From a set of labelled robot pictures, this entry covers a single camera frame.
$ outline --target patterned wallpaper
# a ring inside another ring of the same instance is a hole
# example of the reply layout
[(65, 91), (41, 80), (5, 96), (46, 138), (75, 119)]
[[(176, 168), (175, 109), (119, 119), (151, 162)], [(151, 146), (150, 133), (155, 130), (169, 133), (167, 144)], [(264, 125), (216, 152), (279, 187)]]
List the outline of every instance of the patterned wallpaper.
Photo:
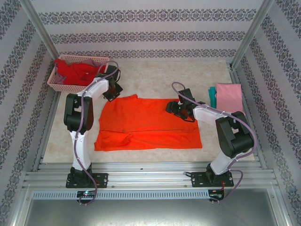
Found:
[(32, 2), (61, 53), (230, 62), (262, 0)]
[(301, 225), (301, 6), (276, 0), (236, 71), (265, 161)]
[(7, 223), (32, 164), (54, 97), (46, 46), (17, 0), (1, 0), (0, 17), (0, 225)]

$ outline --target metal base plate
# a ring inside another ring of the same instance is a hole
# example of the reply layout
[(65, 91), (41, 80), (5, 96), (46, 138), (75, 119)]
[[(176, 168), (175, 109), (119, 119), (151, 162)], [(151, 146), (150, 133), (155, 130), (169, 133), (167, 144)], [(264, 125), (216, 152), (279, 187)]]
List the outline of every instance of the metal base plate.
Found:
[[(107, 173), (92, 174), (92, 177), (94, 178), (98, 188), (107, 188), (108, 176), (109, 174)], [(66, 188), (94, 188), (94, 184), (92, 181), (88, 185), (79, 183), (78, 180), (76, 180), (76, 178), (71, 173), (69, 173), (67, 177)]]
[(185, 173), (186, 176), (191, 178), (192, 187), (233, 187), (233, 177), (232, 174), (228, 171), (222, 175), (216, 176), (213, 183), (210, 183), (207, 179), (205, 172), (192, 172)]

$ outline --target plastic basket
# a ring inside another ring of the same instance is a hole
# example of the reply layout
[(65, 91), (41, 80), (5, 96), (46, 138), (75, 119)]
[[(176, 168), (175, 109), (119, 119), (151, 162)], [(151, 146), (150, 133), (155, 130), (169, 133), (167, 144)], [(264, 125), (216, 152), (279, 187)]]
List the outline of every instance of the plastic basket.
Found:
[[(80, 63), (87, 59), (92, 59), (98, 63), (105, 63), (109, 61), (108, 57), (99, 56), (75, 56), (75, 55), (60, 55), (59, 59), (66, 61), (67, 64)], [(55, 91), (78, 93), (81, 92), (86, 86), (72, 86), (72, 85), (62, 85), (55, 83), (55, 68), (53, 68), (51, 75), (47, 81), (47, 84), (52, 87)]]

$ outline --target pink towel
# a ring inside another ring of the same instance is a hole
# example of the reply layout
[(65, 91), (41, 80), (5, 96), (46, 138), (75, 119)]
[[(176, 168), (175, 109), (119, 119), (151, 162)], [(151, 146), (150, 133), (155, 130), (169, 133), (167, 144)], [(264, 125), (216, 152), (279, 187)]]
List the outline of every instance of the pink towel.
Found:
[(216, 108), (226, 112), (243, 111), (240, 84), (216, 84)]

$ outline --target orange cloth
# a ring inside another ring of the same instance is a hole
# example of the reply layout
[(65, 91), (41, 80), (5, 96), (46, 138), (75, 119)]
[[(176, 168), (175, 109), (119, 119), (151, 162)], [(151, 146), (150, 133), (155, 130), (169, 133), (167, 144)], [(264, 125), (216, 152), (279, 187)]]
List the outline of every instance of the orange cloth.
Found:
[(202, 148), (198, 122), (185, 122), (165, 107), (175, 99), (137, 95), (107, 102), (99, 119), (96, 151)]

